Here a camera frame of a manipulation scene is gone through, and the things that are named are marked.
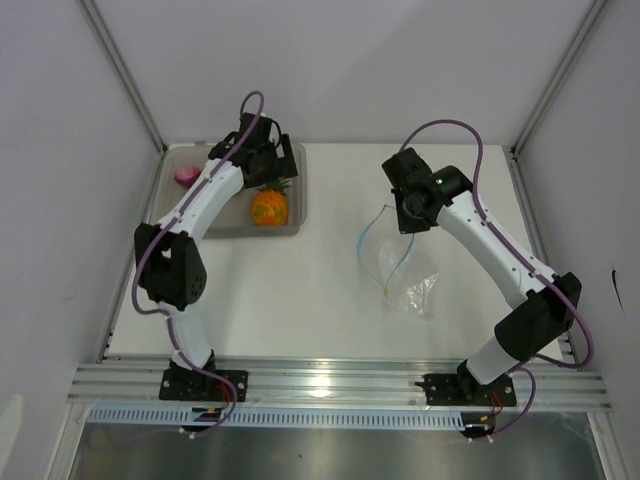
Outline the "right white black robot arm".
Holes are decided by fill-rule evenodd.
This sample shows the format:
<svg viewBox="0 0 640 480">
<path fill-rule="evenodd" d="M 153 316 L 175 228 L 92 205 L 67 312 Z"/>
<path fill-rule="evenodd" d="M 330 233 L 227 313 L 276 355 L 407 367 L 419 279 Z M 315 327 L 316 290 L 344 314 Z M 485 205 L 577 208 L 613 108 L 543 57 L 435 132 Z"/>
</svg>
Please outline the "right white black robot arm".
<svg viewBox="0 0 640 480">
<path fill-rule="evenodd" d="M 458 168 L 434 171 L 409 148 L 386 160 L 382 169 L 391 184 L 400 232 L 445 230 L 486 271 L 511 309 L 492 338 L 457 368 L 458 395 L 479 403 L 498 379 L 573 326 L 581 283 L 572 273 L 557 275 L 501 235 L 474 196 L 471 180 Z"/>
</svg>

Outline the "clear zip top bag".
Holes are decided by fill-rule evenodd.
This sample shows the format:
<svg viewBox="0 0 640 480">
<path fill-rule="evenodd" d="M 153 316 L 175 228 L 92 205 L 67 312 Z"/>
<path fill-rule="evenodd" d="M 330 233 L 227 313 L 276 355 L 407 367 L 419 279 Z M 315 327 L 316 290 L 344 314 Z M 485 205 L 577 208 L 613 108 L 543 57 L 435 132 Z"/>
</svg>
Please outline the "clear zip top bag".
<svg viewBox="0 0 640 480">
<path fill-rule="evenodd" d="M 415 234 L 403 234 L 396 208 L 384 204 L 365 226 L 356 244 L 361 274 L 372 285 L 374 305 L 403 320 L 432 320 L 440 272 L 420 248 Z"/>
</svg>

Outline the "orange toy pineapple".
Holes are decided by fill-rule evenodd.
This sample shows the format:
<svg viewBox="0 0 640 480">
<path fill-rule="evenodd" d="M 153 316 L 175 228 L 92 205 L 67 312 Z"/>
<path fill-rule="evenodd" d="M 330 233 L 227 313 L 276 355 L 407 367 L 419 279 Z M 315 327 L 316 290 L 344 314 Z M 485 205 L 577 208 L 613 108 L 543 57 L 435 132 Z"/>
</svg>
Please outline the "orange toy pineapple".
<svg viewBox="0 0 640 480">
<path fill-rule="evenodd" d="M 249 213 L 256 226 L 283 226 L 288 222 L 288 180 L 268 183 L 258 188 Z"/>
</svg>

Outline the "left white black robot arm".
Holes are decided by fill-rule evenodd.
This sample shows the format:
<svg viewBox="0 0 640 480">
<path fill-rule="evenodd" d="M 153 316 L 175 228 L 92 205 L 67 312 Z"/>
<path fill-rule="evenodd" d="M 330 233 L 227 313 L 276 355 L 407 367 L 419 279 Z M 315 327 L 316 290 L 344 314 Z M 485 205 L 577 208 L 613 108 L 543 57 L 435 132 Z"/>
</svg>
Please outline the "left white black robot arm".
<svg viewBox="0 0 640 480">
<path fill-rule="evenodd" d="M 285 225 L 288 189 L 297 175 L 291 140 L 278 122 L 243 113 L 239 129 L 211 149 L 178 203 L 156 223 L 135 230 L 132 291 L 144 291 L 155 305 L 152 311 L 165 316 L 174 347 L 171 367 L 184 373 L 182 388 L 194 399 L 209 398 L 219 376 L 200 315 L 207 271 L 199 246 L 225 205 L 243 190 L 256 192 L 249 207 L 254 225 Z"/>
</svg>

